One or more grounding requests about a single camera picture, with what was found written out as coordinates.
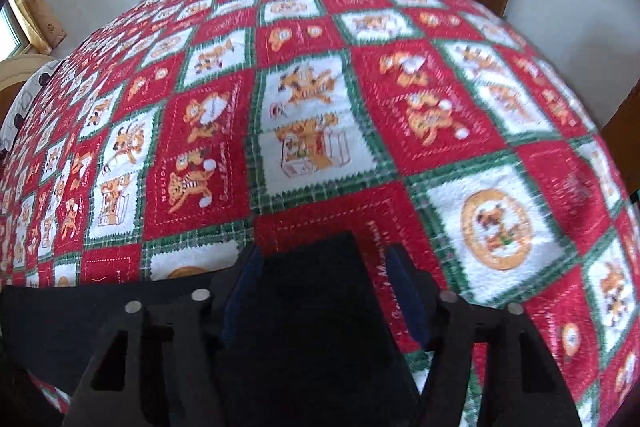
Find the bed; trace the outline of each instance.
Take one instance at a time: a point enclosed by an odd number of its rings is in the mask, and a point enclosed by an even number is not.
[[[143,0],[38,95],[0,196],[2,285],[183,277],[350,230],[418,385],[391,243],[468,301],[523,302],[584,425],[638,377],[620,176],[554,68],[474,0]]]

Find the patchwork blanket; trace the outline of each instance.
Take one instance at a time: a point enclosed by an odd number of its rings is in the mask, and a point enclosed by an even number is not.
[[[523,302],[584,425],[638,377],[620,176],[554,68],[473,0],[144,0],[39,94],[0,196],[2,285],[180,277],[351,230],[417,381],[395,242],[468,301]]]

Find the beige curtain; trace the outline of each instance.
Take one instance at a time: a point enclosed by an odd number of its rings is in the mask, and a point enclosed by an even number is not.
[[[45,0],[9,0],[22,31],[38,53],[48,55],[66,32]]]

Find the window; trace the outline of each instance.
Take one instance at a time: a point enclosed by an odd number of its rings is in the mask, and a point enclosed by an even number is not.
[[[28,45],[27,39],[8,5],[0,10],[0,60],[20,53]]]

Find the checkered blanket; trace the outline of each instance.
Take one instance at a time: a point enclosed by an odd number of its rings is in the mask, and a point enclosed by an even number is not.
[[[524,302],[585,425],[638,376],[620,176],[553,67],[473,0],[145,0],[40,93],[0,195],[3,284],[180,277],[351,230],[417,380],[390,243],[468,301]]]

